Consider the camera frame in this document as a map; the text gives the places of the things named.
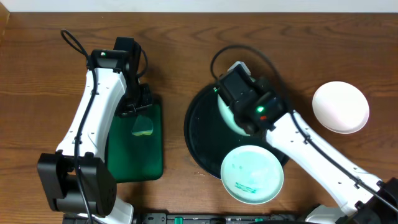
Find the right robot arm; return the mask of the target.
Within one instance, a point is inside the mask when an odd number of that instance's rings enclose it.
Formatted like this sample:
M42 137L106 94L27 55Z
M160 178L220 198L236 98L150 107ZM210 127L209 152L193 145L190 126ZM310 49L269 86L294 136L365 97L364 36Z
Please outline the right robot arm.
M397 223L397 179L383 182L338 152L290 109L266 79L253 80L238 66L216 79L221 99L248 134L263 134L293 159L335 200L319 205L307 223Z

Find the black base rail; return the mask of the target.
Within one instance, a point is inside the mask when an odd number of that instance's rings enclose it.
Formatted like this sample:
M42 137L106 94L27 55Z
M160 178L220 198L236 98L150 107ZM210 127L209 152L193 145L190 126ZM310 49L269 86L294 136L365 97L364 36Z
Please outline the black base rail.
M272 215L170 215L141 213L133 216L132 224L297 224L304 220L290 214Z

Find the light green plate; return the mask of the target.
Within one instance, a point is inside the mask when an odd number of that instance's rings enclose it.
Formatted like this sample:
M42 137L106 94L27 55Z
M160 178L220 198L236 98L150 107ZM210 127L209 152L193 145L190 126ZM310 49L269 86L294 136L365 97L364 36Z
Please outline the light green plate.
M245 84L244 80L239 75L232 78L224 78L222 79L222 82L225 85L226 89L231 92L233 100L236 101L238 101L242 97L243 92L248 90L248 86ZM221 97L221 92L220 92L218 94L218 109L227 127L229 127L229 129L231 129L237 134L240 134L242 136L249 136L249 134L247 134L244 129L240 128L236 124L234 120L234 114L230 110L229 105L230 103L226 103L224 99Z
M230 196L250 205L271 201L284 183L284 171L276 156L254 145L229 152L222 161L220 177Z

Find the light green plate front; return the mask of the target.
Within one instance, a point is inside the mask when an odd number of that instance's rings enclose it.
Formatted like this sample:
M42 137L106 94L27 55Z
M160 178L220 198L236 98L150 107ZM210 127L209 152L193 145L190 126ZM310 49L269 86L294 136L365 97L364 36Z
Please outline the light green plate front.
M230 196L250 205L271 201L284 183L284 171L276 156L254 145L229 152L222 161L220 177Z

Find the green sponge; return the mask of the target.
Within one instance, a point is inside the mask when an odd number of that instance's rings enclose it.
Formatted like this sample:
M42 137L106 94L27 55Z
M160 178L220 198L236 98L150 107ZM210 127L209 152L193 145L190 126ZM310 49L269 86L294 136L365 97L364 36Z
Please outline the green sponge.
M135 120L131 133L134 136L150 136L153 130L153 121L146 116L139 115Z

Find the round black serving tray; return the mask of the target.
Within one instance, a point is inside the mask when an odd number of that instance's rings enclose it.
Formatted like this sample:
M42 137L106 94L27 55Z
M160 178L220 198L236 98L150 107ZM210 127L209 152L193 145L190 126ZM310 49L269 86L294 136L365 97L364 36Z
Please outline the round black serving tray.
M185 115L184 136L195 162L207 173L220 179L221 164L234 148L243 145L263 147L286 165L289 157L257 136L242 136L228 127L218 109L218 95L207 85L194 97Z

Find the green rectangular tray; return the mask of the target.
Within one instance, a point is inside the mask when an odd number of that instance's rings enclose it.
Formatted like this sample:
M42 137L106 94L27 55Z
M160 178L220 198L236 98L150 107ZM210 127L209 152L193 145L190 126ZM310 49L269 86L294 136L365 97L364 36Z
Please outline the green rectangular tray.
M131 133L139 115L153 121L150 136ZM154 104L137 116L114 116L106 143L106 165L117 183L157 180L163 174L163 121L162 103Z

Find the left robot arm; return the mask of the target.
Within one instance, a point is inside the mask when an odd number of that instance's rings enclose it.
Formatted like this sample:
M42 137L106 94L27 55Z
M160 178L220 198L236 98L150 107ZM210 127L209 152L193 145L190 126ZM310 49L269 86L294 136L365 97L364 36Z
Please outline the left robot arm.
M133 206L117 196L106 166L106 142L114 116L137 115L153 97L139 82L145 53L130 37L118 37L111 50L87 55L86 86L72 124L55 153L43 153L37 171L49 207L83 216L90 223L131 223Z

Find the white plate with green smear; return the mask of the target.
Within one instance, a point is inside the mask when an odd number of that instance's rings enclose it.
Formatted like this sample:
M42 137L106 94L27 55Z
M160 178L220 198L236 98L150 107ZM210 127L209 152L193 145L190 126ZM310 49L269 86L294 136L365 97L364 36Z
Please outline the white plate with green smear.
M320 124L339 134L359 131L370 115L364 94L355 86L340 81L320 86L313 95L312 108Z

